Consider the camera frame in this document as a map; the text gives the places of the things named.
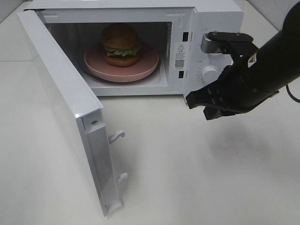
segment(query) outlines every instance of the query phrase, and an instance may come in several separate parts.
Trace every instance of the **sticker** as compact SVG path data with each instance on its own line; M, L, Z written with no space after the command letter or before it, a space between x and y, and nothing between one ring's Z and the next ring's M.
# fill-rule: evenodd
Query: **sticker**
M256 63L256 53L252 55L248 60L248 68L253 66Z
M175 42L174 67L185 69L188 62L189 42Z

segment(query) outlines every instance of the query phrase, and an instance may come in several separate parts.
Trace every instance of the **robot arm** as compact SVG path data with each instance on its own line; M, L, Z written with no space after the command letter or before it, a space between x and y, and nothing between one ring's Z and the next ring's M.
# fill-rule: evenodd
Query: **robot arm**
M263 47L258 49L252 41L242 33L215 31L203 36L203 52L230 54L233 65L225 67L215 82L187 95L190 109L206 106L207 120L247 113L298 78L300 2L286 16L283 29Z

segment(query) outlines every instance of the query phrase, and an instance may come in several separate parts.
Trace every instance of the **microwave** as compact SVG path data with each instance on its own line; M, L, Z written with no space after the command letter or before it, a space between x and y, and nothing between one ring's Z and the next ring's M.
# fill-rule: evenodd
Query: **microwave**
M232 59L204 53L203 36L239 32L243 15L233 0L33 0L18 13L49 102L96 189L104 216L122 205L117 182L126 174L114 174L109 145L125 134L107 135L97 96L186 97L212 83ZM132 26L156 49L158 65L146 78L109 82L87 70L86 49L112 23Z

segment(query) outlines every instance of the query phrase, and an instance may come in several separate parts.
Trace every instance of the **white table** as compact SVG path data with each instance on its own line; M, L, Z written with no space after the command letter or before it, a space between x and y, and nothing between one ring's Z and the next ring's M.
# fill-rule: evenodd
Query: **white table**
M248 3L242 32L276 30ZM0 24L1 225L253 225L300 221L300 105L284 89L206 121L181 96L101 97L124 206L103 217L49 107L15 13ZM291 84L300 96L300 79Z

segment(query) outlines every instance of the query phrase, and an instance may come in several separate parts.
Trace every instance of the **cable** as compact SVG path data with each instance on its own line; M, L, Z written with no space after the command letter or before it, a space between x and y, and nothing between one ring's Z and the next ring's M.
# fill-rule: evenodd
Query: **cable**
M300 99L296 98L294 95L292 95L290 89L289 89L289 85L286 85L286 91L289 94L289 96L292 98L292 100L294 100L295 102L300 103Z

